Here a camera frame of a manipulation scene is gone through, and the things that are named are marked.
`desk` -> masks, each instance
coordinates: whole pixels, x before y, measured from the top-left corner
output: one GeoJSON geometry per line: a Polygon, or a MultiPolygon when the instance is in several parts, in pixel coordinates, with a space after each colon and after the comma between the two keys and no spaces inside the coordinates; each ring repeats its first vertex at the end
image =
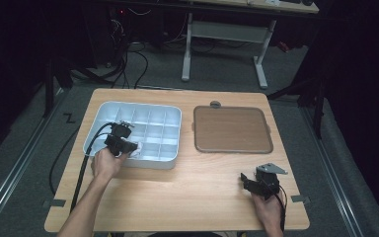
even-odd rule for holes
{"type": "MultiPolygon", "coordinates": [[[[83,160],[83,144],[99,106],[122,101],[175,106],[182,110],[180,149],[172,170],[122,167],[106,189],[97,213],[95,231],[231,231],[259,230],[251,195],[243,190],[240,173],[254,179],[255,168],[273,163],[288,172],[278,175],[288,195],[286,229],[306,229],[309,219],[267,98],[259,93],[97,89],[89,103],[44,228],[57,232],[67,216],[83,160]],[[269,125],[273,151],[269,154],[201,153],[194,147],[193,109],[219,101],[222,106],[260,108],[269,125]]],[[[92,180],[90,163],[79,198],[92,180]]]]}
{"type": "MultiPolygon", "coordinates": [[[[198,3],[212,3],[223,4],[238,7],[260,8],[274,11],[288,11],[296,13],[313,13],[319,12],[319,8],[312,4],[311,6],[305,6],[302,3],[288,3],[280,2],[278,6],[267,3],[265,0],[193,0],[198,3]]],[[[186,53],[184,56],[183,65],[183,81],[189,81],[190,79],[190,57],[191,57],[191,39],[192,37],[221,39],[221,40],[238,40],[261,43],[262,47],[258,56],[254,57],[254,65],[257,70],[258,80],[262,89],[267,88],[267,82],[263,69],[263,60],[265,57],[266,49],[269,45],[270,38],[272,37],[273,29],[275,27],[276,20],[271,20],[268,27],[248,27],[240,25],[209,23],[204,21],[193,21],[192,13],[189,13],[188,27],[187,27],[187,45],[186,53]]]]}

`gray floor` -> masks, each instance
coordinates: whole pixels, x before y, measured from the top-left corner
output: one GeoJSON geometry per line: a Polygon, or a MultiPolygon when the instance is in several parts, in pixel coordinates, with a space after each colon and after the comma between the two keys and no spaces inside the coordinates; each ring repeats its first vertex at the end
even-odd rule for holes
{"type": "MultiPolygon", "coordinates": [[[[265,61],[265,75],[268,89],[261,90],[250,55],[255,54],[258,45],[248,44],[237,49],[216,46],[208,53],[194,52],[189,82],[181,81],[183,49],[165,47],[163,50],[147,46],[141,51],[149,61],[148,70],[139,82],[140,87],[167,87],[186,90],[256,92],[270,94],[288,86],[307,48],[295,48],[287,53],[278,48],[268,49],[265,61]]],[[[209,50],[208,46],[195,46],[194,50],[209,50]]],[[[137,53],[130,53],[126,68],[129,84],[133,85],[145,67],[144,59],[137,53]]],[[[100,68],[104,74],[109,69],[100,68]]],[[[121,88],[123,78],[117,82],[121,88]]],[[[52,177],[57,187],[74,138],[69,136],[79,126],[87,104],[95,88],[108,87],[90,81],[75,79],[66,98],[54,112],[52,120],[38,141],[22,178],[10,192],[9,198],[0,210],[0,236],[54,236],[43,229],[48,207],[52,199],[49,188],[51,164],[60,151],[52,177]]],[[[40,90],[31,104],[14,122],[11,132],[0,147],[0,187],[23,149],[41,122],[44,91],[40,90]]],[[[379,208],[369,191],[341,136],[330,105],[325,103],[322,122],[323,139],[316,140],[310,131],[308,115],[310,109],[297,107],[295,97],[283,97],[270,101],[288,159],[292,166],[300,193],[310,202],[306,210],[311,225],[304,231],[286,231],[286,236],[348,236],[351,234],[340,203],[335,198],[330,176],[322,156],[330,157],[331,165],[343,187],[361,233],[356,236],[379,236],[379,208]]],[[[264,236],[262,231],[253,231],[249,236],[264,236]]]]}

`metal rail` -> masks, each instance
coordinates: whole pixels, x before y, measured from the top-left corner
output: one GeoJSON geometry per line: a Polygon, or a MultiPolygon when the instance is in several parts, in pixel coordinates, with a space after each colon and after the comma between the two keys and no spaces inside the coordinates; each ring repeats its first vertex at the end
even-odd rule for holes
{"type": "Polygon", "coordinates": [[[332,166],[331,159],[326,152],[325,146],[322,140],[317,137],[313,129],[313,118],[310,115],[310,112],[307,110],[307,108],[301,107],[300,113],[308,123],[307,127],[310,131],[310,134],[314,137],[313,140],[315,141],[316,147],[319,150],[325,175],[328,179],[329,186],[332,190],[338,208],[340,209],[340,213],[343,221],[345,222],[346,229],[349,232],[349,236],[364,236],[361,227],[359,226],[358,220],[355,218],[355,214],[353,213],[349,199],[343,191],[341,182],[338,179],[334,167],[332,166]]]}
{"type": "Polygon", "coordinates": [[[59,94],[60,98],[58,99],[54,109],[46,118],[41,119],[41,121],[38,124],[38,127],[34,131],[33,135],[30,137],[30,140],[28,141],[26,147],[24,148],[23,152],[21,153],[20,157],[18,158],[17,162],[12,168],[11,172],[9,173],[9,175],[7,176],[7,178],[1,185],[0,187],[0,213],[2,209],[5,207],[5,204],[7,203],[15,187],[18,185],[19,181],[23,177],[23,174],[26,171],[27,167],[30,164],[30,161],[33,158],[33,154],[35,152],[36,146],[38,145],[45,129],[47,128],[49,122],[51,121],[55,112],[57,111],[58,106],[66,98],[67,94],[68,94],[68,91],[64,91],[63,93],[59,94]]]}

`dark background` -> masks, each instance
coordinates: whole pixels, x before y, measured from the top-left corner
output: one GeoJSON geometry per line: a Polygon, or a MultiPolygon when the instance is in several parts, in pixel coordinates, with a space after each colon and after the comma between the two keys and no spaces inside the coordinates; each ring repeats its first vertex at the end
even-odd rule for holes
{"type": "MultiPolygon", "coordinates": [[[[0,142],[42,85],[55,53],[83,67],[114,58],[110,9],[44,3],[0,1],[0,142]]],[[[310,46],[293,83],[313,79],[313,85],[325,86],[346,144],[379,203],[379,1],[317,4],[321,16],[346,21],[324,23],[317,31],[314,23],[280,20],[271,45],[310,46]]],[[[132,37],[161,47],[179,32],[183,19],[183,13],[153,11],[131,19],[132,37]]],[[[298,93],[316,91],[311,86],[298,93]]]]}

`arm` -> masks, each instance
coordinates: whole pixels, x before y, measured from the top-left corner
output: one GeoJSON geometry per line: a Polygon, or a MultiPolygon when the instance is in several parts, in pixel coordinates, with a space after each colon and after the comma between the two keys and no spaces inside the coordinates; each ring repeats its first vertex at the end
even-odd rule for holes
{"type": "Polygon", "coordinates": [[[57,236],[92,236],[98,206],[110,180],[119,172],[128,154],[115,158],[108,148],[99,151],[92,167],[94,179],[78,201],[57,236]]]}
{"type": "Polygon", "coordinates": [[[275,196],[265,200],[264,197],[251,193],[255,204],[255,211],[261,224],[264,226],[267,237],[282,237],[283,233],[279,225],[281,219],[281,205],[275,196]]]}

